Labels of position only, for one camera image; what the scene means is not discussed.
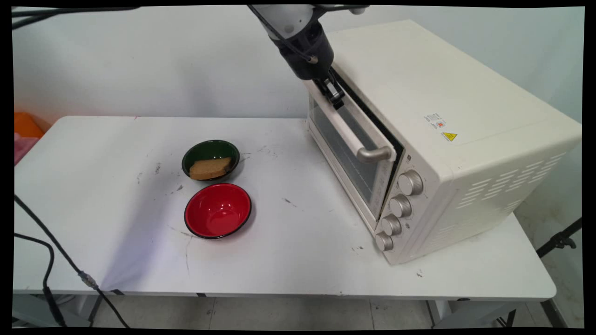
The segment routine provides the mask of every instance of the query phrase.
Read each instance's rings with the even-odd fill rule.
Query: oven door
[[[311,80],[308,127],[368,228],[374,231],[391,180],[396,150],[346,94],[336,110]]]

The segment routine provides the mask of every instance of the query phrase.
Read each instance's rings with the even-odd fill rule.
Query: warning label
[[[443,136],[443,138],[449,142],[453,142],[453,140],[457,136],[457,134],[453,134],[450,132],[442,132],[443,130],[453,129],[453,125],[448,125],[445,119],[437,113],[425,116],[424,120],[426,120],[426,122],[428,122],[429,125],[431,125],[433,128],[435,128],[435,130],[438,131],[437,133],[441,134],[441,136]]]
[[[444,132],[443,136],[447,137],[447,139],[449,140],[449,142],[453,142],[453,140],[455,139],[455,137],[457,136],[457,134],[452,134],[450,132]]]

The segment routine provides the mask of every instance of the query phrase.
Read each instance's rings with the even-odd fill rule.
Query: cable
[[[45,20],[46,18],[50,18],[55,14],[46,14],[46,15],[38,15],[26,18],[24,20],[20,20],[19,22],[13,23],[13,30],[27,26],[28,24],[36,23],[41,20]]]
[[[342,6],[335,6],[335,7],[329,7],[329,6],[325,6],[325,5],[311,5],[311,6],[320,8],[326,12],[335,12],[335,11],[343,11],[343,10],[352,10],[355,8],[370,7],[370,5],[342,5]]]
[[[252,5],[247,5],[247,6],[249,7],[250,11],[253,12],[254,15],[256,15],[256,17],[259,19],[259,21],[261,21],[263,23],[263,25],[267,29],[269,29],[273,33],[273,35],[275,35],[275,37],[277,37],[288,49],[292,50],[295,54],[302,57],[308,63],[316,64],[318,62],[318,59],[316,56],[314,56],[314,55],[308,56],[307,54],[305,54],[304,52],[298,50],[298,48],[293,46],[292,43],[289,43],[288,40],[283,38],[281,36],[281,34],[278,33],[277,30],[275,30],[275,28],[273,28],[273,26],[271,26],[269,24],[269,22],[267,22],[267,20],[265,20],[265,18]]]
[[[129,11],[140,7],[91,7],[91,8],[56,8],[53,10],[34,10],[12,12],[12,17],[45,15],[45,14],[70,14],[70,13],[92,13],[105,11]]]
[[[68,263],[70,264],[70,266],[72,266],[72,268],[77,272],[77,274],[79,275],[79,277],[81,278],[81,280],[89,287],[91,287],[92,289],[94,289],[95,291],[97,291],[97,293],[99,293],[99,295],[105,300],[105,302],[108,303],[108,306],[110,306],[111,310],[114,312],[114,314],[116,314],[116,316],[118,317],[118,320],[120,320],[120,323],[122,323],[122,325],[125,328],[130,328],[128,326],[128,324],[124,321],[124,319],[120,316],[120,313],[118,313],[118,310],[116,309],[116,307],[114,307],[114,305],[112,304],[112,302],[110,301],[110,299],[108,299],[105,294],[100,290],[100,287],[97,285],[97,283],[95,282],[95,280],[88,274],[84,273],[83,271],[81,271],[81,269],[79,269],[75,263],[73,262],[73,260],[70,258],[70,256],[66,253],[66,251],[64,251],[64,249],[62,248],[62,245],[60,245],[60,243],[58,242],[58,240],[56,240],[56,238],[54,237],[54,235],[52,235],[52,233],[48,230],[48,227],[46,227],[44,225],[43,222],[41,222],[41,220],[35,215],[35,213],[33,213],[29,207],[27,207],[27,205],[25,203],[23,203],[21,201],[21,199],[19,197],[17,197],[17,195],[14,195],[14,201],[21,206],[21,208],[27,213],[29,214],[29,216],[37,223],[37,225],[39,225],[39,227],[45,232],[45,234],[49,237],[50,240],[52,240],[52,243],[54,243],[54,245],[56,246],[56,248],[58,248],[58,250],[60,251],[60,253],[62,254],[62,256],[64,256],[64,258],[66,258],[66,260],[68,261]],[[52,250],[51,252],[52,254],[52,263],[53,263],[53,255],[54,255],[54,251]]]
[[[60,325],[61,327],[67,327],[66,322],[64,322],[64,317],[62,316],[62,313],[60,312],[60,308],[58,307],[58,305],[56,304],[56,301],[54,300],[52,291],[48,287],[49,273],[52,272],[52,266],[54,266],[54,248],[52,248],[52,246],[49,245],[49,243],[47,243],[46,241],[38,240],[37,238],[29,237],[26,235],[21,235],[16,232],[14,233],[14,236],[18,237],[18,238],[22,238],[24,240],[31,241],[31,242],[39,243],[39,244],[45,246],[46,248],[48,248],[49,264],[48,264],[48,269],[45,271],[44,280],[42,282],[42,285],[44,287],[44,289],[43,289],[44,296],[48,302],[49,311],[52,313],[52,316],[54,317],[54,320],[56,320],[56,323],[58,325]]]
[[[13,23],[13,30],[15,30],[58,14],[90,13],[99,11],[128,11],[135,10],[137,8],[140,7],[57,8],[54,10],[18,11],[12,12],[11,15],[13,18],[29,16],[29,18]]]

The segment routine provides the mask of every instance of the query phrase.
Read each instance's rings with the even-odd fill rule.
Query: oven knob
[[[422,193],[422,178],[418,172],[409,170],[399,175],[398,186],[406,196],[420,194]]]
[[[403,194],[398,194],[389,200],[389,209],[398,218],[412,214],[412,206],[410,206],[408,198]]]
[[[378,233],[377,236],[374,237],[374,240],[377,242],[377,247],[381,251],[389,251],[393,249],[393,240],[383,231]]]
[[[399,235],[402,232],[402,225],[395,215],[387,215],[381,220],[381,227],[387,235]]]

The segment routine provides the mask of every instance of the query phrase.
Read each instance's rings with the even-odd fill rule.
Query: toaster oven
[[[413,21],[328,34],[335,109],[308,131],[391,264],[501,223],[581,141],[581,125]]]

